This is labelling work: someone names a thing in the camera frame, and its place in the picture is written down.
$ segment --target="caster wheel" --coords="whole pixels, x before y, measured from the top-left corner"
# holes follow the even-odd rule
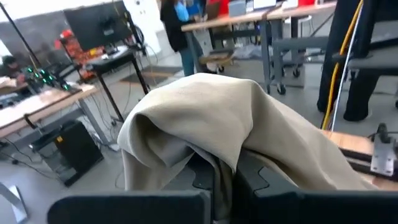
[[[225,70],[224,66],[218,67],[218,72],[223,73]]]
[[[285,87],[285,85],[283,85],[283,84],[278,84],[277,87],[276,87],[276,89],[277,89],[277,91],[278,91],[278,93],[279,93],[280,95],[285,95],[285,94],[286,94],[286,87]]]
[[[301,75],[300,69],[296,68],[296,69],[293,71],[293,76],[294,76],[294,78],[298,78],[298,77],[300,77],[300,75]]]

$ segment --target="desk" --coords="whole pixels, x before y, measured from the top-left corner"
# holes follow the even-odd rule
[[[352,151],[373,154],[373,143],[365,137],[353,136],[350,134],[323,131],[324,134],[332,140],[336,145],[343,149],[351,149]],[[393,182],[380,177],[374,177],[367,174],[361,174],[366,180],[378,186],[383,190],[398,190],[398,182]]]
[[[188,47],[191,49],[193,54],[193,61],[195,62],[195,67],[197,72],[203,72],[200,70],[199,58],[197,57],[196,49],[193,47],[193,31],[198,29],[209,29],[220,26],[227,26],[231,24],[239,24],[243,22],[259,22],[260,25],[260,36],[261,36],[261,55],[262,55],[262,69],[264,73],[264,79],[266,83],[266,90],[270,93],[270,82],[271,82],[271,71],[269,63],[269,51],[267,42],[267,14],[271,12],[272,9],[265,9],[259,12],[250,12],[248,14],[236,17],[223,16],[217,19],[213,19],[205,22],[198,22],[195,24],[189,24],[181,27],[181,30],[186,33]]]
[[[80,85],[78,88],[81,88],[82,91],[72,95],[69,92],[50,89],[38,95],[31,96],[15,106],[9,106],[0,110],[0,138],[4,138],[28,126],[28,123],[24,119],[24,114],[28,114],[29,120],[32,123],[35,123],[36,121],[44,119],[51,114],[74,104],[75,102],[79,102],[80,108],[63,115],[58,120],[45,127],[41,127],[40,130],[49,131],[59,127],[68,120],[76,119],[80,116],[87,116],[99,138],[104,142],[104,144],[109,143],[94,116],[91,114],[87,104],[83,101],[84,98],[96,92],[97,89],[93,85]],[[36,130],[35,132],[20,138],[14,144],[18,147],[24,147],[27,144],[30,144],[30,142],[36,140],[40,135],[40,132]]]
[[[90,70],[92,72],[96,73],[96,76],[98,77],[99,82],[101,83],[106,96],[108,97],[109,101],[112,104],[113,110],[116,113],[116,116],[118,118],[113,118],[115,121],[119,122],[124,122],[124,118],[122,114],[119,111],[118,106],[114,102],[114,99],[112,97],[111,92],[109,91],[109,88],[106,86],[103,75],[108,72],[112,72],[115,68],[120,67],[121,65],[127,64],[131,62],[134,66],[134,69],[136,70],[136,74],[138,76],[138,79],[141,83],[142,90],[144,91],[145,95],[148,94],[148,89],[149,86],[145,83],[144,77],[141,74],[141,71],[139,70],[137,60],[136,60],[136,52],[137,50],[128,48],[128,47],[118,47],[120,48],[119,52],[116,52],[114,55],[112,55],[110,58],[107,59],[102,59],[100,58],[95,58],[93,60],[90,60],[87,62],[86,69]]]
[[[306,48],[319,48],[326,49],[326,45],[328,43],[328,37],[301,37],[298,38],[298,17],[307,16],[311,14],[319,14],[323,12],[327,12],[330,10],[334,10],[336,7],[336,2],[329,2],[324,4],[316,4],[311,6],[302,6],[294,9],[276,9],[272,12],[268,13],[267,20],[270,21],[272,27],[272,50],[274,61],[274,76],[275,81],[280,88],[285,89],[285,86],[282,84],[282,74],[283,74],[283,58],[282,52],[284,50],[292,51],[292,64],[299,64],[297,61],[299,57],[298,50],[306,49]],[[284,19],[291,17],[291,37],[283,39],[282,37],[282,29],[283,29],[283,21]]]
[[[296,9],[285,9],[283,10],[282,8],[277,5],[274,9],[268,9],[265,11],[260,11],[260,12],[250,12],[246,15],[243,16],[237,16],[237,17],[229,17],[229,16],[224,16],[220,17],[217,19],[213,19],[211,21],[206,21],[206,22],[199,22],[195,24],[189,24],[182,26],[181,30],[186,32],[187,35],[187,40],[188,40],[188,46],[193,52],[193,59],[195,61],[195,66],[196,68],[200,68],[199,66],[199,61],[196,56],[195,49],[193,47],[192,43],[192,32],[198,29],[209,29],[209,28],[214,28],[214,27],[219,27],[219,26],[228,26],[231,24],[239,24],[243,22],[259,22],[260,25],[260,36],[261,36],[261,61],[262,61],[262,68],[263,68],[263,73],[264,73],[264,79],[266,83],[266,90],[268,93],[270,93],[270,56],[269,56],[269,50],[268,50],[268,42],[267,42],[267,29],[266,29],[266,24],[268,20],[271,20],[272,23],[275,25],[272,26],[272,38],[273,39],[281,39],[282,38],[282,20],[285,19],[286,17],[298,17],[298,16],[305,16],[309,14],[316,14],[316,13],[321,13],[328,11],[330,9],[334,9],[336,6],[335,2],[329,2],[326,4],[319,4],[319,5],[312,5],[312,6],[305,6],[305,7],[300,7]],[[277,54],[275,55],[280,55],[279,49],[275,50]],[[276,57],[278,62],[280,64],[274,65],[275,69],[277,71],[275,75],[275,80],[277,82],[278,86],[278,92],[280,94],[284,94],[283,90],[285,87],[282,85],[282,57]]]

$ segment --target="floor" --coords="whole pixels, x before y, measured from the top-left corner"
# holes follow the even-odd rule
[[[313,25],[316,27],[326,16],[328,16],[328,14],[313,18]],[[329,26],[330,25],[321,29],[320,35],[327,35]],[[310,26],[310,24],[304,24],[303,33],[309,33],[311,28],[312,26]],[[198,38],[203,48],[208,50],[210,43],[206,38],[206,33],[199,33]],[[161,46],[163,46],[163,51],[158,55],[157,59],[151,58],[150,63],[169,66],[181,65],[180,56],[172,52],[164,33],[159,33],[159,40]],[[146,60],[142,60],[142,63],[143,66],[149,64]],[[119,109],[126,113],[131,111],[138,100],[144,96],[140,86],[118,82],[118,80],[132,73],[131,70],[133,69],[126,67],[118,73],[112,74],[106,78],[106,82],[109,85],[109,89]],[[291,72],[287,71],[287,77],[285,78],[286,83],[289,83],[289,86],[296,87],[288,87],[285,96],[278,95],[275,87],[272,88],[271,93],[272,96],[293,108],[315,126],[319,126],[322,120],[322,114],[317,111],[315,106],[318,96],[320,70],[320,65],[306,65],[303,68],[303,75],[298,79],[292,78]],[[264,82],[261,64],[259,62],[237,62],[232,67],[226,69],[225,75],[239,78],[251,78],[259,83]],[[159,83],[158,86],[166,85],[182,77],[183,73],[179,72],[166,82]],[[398,111],[394,108],[394,93],[396,88],[396,78],[382,78],[382,80],[380,80],[376,93],[369,102],[370,108],[373,111],[373,116],[362,123],[349,123],[343,120],[342,114],[347,98],[347,92],[343,92],[336,120],[336,130],[367,136],[375,132],[380,122],[387,123],[388,128],[391,130],[397,130],[398,119],[396,118]],[[95,114],[101,128],[103,128],[108,135],[108,138],[110,140],[115,139],[118,129],[110,126],[110,115],[113,116],[114,111],[109,101],[104,97],[103,91],[97,92],[86,101]],[[66,113],[69,110],[70,108],[66,108],[62,113]],[[53,115],[49,120],[55,119],[58,116],[60,116],[60,113]],[[18,134],[24,134],[25,132],[28,132],[28,130],[22,130],[20,133],[10,136],[9,139],[12,141],[18,137]],[[46,223],[47,210],[57,199],[67,195],[114,194],[122,191],[124,180],[120,153],[105,148],[101,150],[105,156],[105,160],[92,168],[89,173],[84,175],[77,183],[69,188],[64,187],[59,181],[53,179],[51,172],[40,164],[33,164],[32,166],[43,172],[47,177],[38,174],[26,166],[15,166],[9,162],[0,162],[0,180],[6,185],[17,185],[20,188],[30,215],[28,223]],[[31,155],[28,149],[23,149],[23,151]],[[16,158],[28,162],[26,157],[18,155],[15,152],[10,153],[13,153],[13,156],[16,156]],[[39,160],[38,157],[34,155],[31,156],[34,161]],[[15,223],[11,206],[7,204],[3,198],[0,198],[0,217],[2,220],[1,223]]]

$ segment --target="white wall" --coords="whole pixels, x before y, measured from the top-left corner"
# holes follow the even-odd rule
[[[98,4],[101,2],[111,2],[112,0],[66,0],[66,1],[49,1],[49,0],[2,0],[1,2],[5,5],[5,8],[12,19],[20,19],[23,17],[34,16],[37,14],[43,14],[53,11],[59,11],[62,9],[69,9],[79,6],[90,6],[93,4]],[[133,3],[137,0],[123,0],[127,9],[133,13],[135,8]],[[141,0],[145,1],[146,8],[145,11],[149,12],[148,17],[144,20],[146,21],[145,26],[142,24],[139,27],[145,30],[144,35],[148,36],[148,45],[154,49],[156,53],[160,52],[159,41],[156,37],[156,32],[163,30],[163,24],[160,22],[159,8],[157,7],[156,0]],[[7,17],[0,12],[0,22],[7,21]],[[0,55],[9,54],[8,50],[4,50],[0,44]]]

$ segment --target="metal clamp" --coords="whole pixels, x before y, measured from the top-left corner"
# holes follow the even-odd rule
[[[389,137],[385,124],[380,124],[374,136],[374,152],[371,171],[391,177],[394,174],[394,161],[397,159],[396,139]]]

